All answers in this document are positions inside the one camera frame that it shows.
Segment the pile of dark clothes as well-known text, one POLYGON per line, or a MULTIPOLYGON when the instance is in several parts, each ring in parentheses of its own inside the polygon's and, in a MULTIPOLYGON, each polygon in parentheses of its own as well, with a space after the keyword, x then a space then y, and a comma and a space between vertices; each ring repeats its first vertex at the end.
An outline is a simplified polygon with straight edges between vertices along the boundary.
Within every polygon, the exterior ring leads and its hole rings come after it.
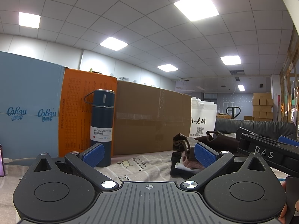
POLYGON ((242 154, 237 152, 239 145, 237 139, 226 136, 220 131, 207 131, 205 136, 198 138, 190 138, 179 133, 173 137, 170 170, 170 175, 173 178, 186 180, 205 168, 194 155, 195 145, 198 142, 204 143, 217 152, 227 150, 236 157, 242 156, 242 154))

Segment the orange cardboard box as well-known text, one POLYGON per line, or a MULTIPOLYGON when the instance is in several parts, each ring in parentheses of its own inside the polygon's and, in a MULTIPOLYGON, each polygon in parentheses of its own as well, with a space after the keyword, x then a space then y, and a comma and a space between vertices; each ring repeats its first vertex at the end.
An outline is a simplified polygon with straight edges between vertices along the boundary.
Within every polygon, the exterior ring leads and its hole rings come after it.
POLYGON ((97 89, 117 90, 112 76, 67 68, 64 72, 59 107, 58 154, 82 152, 90 147, 93 95, 97 89))

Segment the black leather sofa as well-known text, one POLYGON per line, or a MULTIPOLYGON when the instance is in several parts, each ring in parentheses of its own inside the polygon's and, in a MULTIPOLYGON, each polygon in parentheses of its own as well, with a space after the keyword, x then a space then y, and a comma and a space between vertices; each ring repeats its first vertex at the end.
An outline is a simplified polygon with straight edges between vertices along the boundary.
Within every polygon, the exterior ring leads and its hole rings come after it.
POLYGON ((296 140, 296 126, 293 123, 281 121, 250 121, 217 118, 214 130, 228 134, 236 133, 240 127, 274 140, 277 140, 280 136, 286 136, 296 140))

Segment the dark blue vacuum bottle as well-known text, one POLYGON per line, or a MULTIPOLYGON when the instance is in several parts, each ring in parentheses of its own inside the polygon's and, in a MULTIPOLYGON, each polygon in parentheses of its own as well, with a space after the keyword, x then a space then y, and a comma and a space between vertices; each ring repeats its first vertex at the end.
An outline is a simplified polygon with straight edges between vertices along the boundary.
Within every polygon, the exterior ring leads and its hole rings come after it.
POLYGON ((104 145, 104 159, 96 166, 107 167, 111 164, 115 92, 112 90, 97 89, 88 95, 93 95, 90 127, 91 146, 96 143, 104 145))

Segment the white paper shopping bag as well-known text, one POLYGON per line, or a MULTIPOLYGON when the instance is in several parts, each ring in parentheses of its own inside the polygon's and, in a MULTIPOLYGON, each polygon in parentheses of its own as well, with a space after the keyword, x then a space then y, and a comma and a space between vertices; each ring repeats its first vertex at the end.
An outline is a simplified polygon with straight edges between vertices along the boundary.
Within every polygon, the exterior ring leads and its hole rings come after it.
POLYGON ((217 105, 213 102, 191 98, 191 127, 189 136, 197 138, 205 136, 207 131, 214 131, 217 105))

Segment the printed grey bed sheet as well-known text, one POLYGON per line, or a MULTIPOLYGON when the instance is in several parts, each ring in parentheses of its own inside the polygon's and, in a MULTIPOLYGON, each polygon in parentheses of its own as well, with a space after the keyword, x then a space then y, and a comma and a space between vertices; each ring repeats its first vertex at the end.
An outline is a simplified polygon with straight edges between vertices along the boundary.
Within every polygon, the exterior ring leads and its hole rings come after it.
POLYGON ((40 153, 23 176, 8 167, 1 223, 278 223, 284 206, 286 222, 296 222, 298 177, 270 167, 260 154, 234 156, 203 190, 180 188, 185 180, 170 175, 171 156, 149 153, 95 168, 119 185, 96 190, 64 157, 40 153))

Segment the brown cardboard box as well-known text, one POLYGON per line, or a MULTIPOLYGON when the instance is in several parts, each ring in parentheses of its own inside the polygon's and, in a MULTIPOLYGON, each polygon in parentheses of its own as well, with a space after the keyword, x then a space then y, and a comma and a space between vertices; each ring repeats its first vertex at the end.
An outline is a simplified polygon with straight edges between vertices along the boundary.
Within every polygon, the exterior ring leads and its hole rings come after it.
POLYGON ((173 137, 188 136, 191 96, 118 81, 113 122, 114 155, 172 150, 173 137))

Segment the smartphone with pink screen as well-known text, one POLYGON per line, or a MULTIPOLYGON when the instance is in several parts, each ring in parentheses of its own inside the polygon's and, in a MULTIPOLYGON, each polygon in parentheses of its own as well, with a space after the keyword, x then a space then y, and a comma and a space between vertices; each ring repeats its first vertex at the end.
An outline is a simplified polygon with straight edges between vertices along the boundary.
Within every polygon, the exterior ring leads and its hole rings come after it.
POLYGON ((3 149, 0 145, 0 177, 5 176, 5 170, 4 170, 4 160, 3 160, 3 149))

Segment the light blue cardboard box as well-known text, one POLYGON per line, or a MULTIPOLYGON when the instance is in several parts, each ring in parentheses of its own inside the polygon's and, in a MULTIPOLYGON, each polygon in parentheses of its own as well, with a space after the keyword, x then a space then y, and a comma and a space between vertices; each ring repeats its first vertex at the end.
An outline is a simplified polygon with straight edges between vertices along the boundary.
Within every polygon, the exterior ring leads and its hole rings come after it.
POLYGON ((1 52, 1 145, 4 157, 58 156, 58 116, 65 68, 1 52))

